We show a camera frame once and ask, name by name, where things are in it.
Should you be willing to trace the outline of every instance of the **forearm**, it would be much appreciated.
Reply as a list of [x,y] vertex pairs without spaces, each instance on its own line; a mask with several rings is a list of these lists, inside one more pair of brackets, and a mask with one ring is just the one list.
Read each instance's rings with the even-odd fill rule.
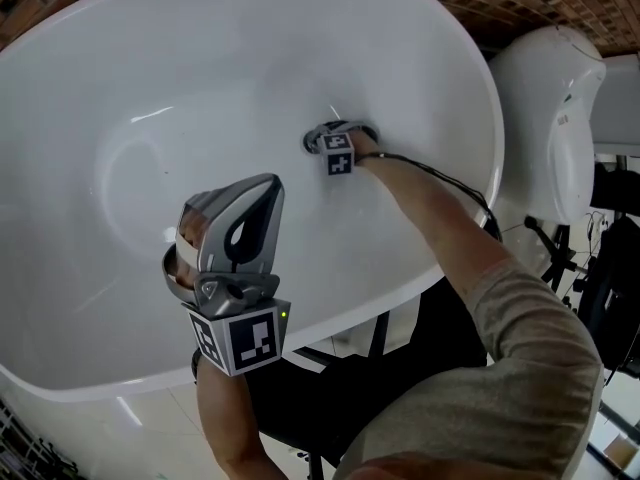
[[244,376],[229,377],[203,358],[197,393],[205,437],[230,479],[286,480],[264,451]]
[[487,270],[511,258],[431,175],[400,160],[365,158],[359,165],[389,189],[463,299]]

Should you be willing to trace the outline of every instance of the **person's left arm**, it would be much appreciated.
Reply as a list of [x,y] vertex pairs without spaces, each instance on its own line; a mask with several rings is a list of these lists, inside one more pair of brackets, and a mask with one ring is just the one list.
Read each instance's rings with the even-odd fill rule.
[[204,435],[231,480],[286,480],[260,441],[243,375],[229,377],[200,358],[197,392]]

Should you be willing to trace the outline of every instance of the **toilet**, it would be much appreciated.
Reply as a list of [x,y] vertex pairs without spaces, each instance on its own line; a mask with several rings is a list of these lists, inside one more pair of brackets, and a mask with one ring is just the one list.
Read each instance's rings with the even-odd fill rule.
[[489,66],[505,124],[501,195],[532,217],[578,221],[591,201],[589,119],[605,62],[584,35],[551,26],[516,39]]
[[640,156],[640,53],[606,59],[591,113],[596,153]]

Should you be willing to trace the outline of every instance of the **gray shirt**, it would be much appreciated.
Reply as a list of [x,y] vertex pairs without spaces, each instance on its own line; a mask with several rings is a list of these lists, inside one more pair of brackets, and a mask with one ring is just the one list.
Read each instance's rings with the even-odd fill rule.
[[495,363],[443,372],[407,391],[360,433],[335,480],[400,452],[573,475],[603,386],[585,327],[515,262],[488,272],[465,304]]

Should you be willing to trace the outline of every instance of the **shirt sleeve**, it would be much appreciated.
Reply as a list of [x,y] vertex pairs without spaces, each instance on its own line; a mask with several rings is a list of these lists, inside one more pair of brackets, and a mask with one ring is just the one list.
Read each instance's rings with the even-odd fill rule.
[[500,263],[465,301],[485,348],[503,358],[556,367],[600,367],[582,322],[515,260]]

